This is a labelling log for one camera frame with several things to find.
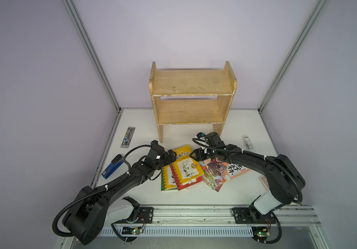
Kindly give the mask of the red wimpy kid book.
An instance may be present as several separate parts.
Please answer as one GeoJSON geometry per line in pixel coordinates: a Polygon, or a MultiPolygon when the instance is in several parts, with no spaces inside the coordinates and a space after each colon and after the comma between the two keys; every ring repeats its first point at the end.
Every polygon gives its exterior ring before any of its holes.
{"type": "Polygon", "coordinates": [[[184,190],[184,189],[186,189],[186,188],[188,188],[188,187],[191,187],[191,186],[193,186],[193,185],[196,185],[196,184],[202,182],[202,177],[199,176],[199,177],[196,177],[196,178],[194,178],[194,179],[191,179],[191,180],[188,181],[188,182],[182,183],[182,182],[180,181],[179,177],[178,177],[178,174],[175,172],[175,169],[174,169],[174,167],[173,167],[172,164],[170,164],[170,169],[171,169],[171,171],[172,171],[172,175],[173,175],[173,178],[174,178],[174,180],[175,180],[176,187],[177,187],[178,191],[184,190]]]}

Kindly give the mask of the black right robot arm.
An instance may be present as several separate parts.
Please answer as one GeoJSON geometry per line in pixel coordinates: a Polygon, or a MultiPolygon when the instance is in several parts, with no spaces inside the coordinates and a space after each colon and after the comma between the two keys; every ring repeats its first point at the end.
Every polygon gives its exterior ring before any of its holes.
{"type": "Polygon", "coordinates": [[[216,132],[200,132],[192,141],[200,146],[191,155],[196,161],[217,159],[230,165],[243,166],[266,178],[269,189],[248,207],[246,215],[251,221],[259,222],[285,205],[302,204],[302,190],[306,182],[287,156],[261,155],[233,144],[226,145],[216,132]]]}

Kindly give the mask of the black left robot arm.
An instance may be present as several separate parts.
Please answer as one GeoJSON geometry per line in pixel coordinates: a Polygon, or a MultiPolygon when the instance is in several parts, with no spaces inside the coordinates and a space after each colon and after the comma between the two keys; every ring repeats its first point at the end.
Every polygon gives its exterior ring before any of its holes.
{"type": "Polygon", "coordinates": [[[75,200],[65,206],[54,218],[52,230],[59,237],[76,237],[83,245],[92,242],[104,227],[109,207],[129,190],[151,179],[157,170],[174,163],[177,154],[165,150],[158,141],[137,146],[122,158],[128,166],[126,173],[102,186],[86,186],[77,194],[75,200]],[[126,158],[135,150],[148,147],[144,159],[133,165],[126,158]]]}

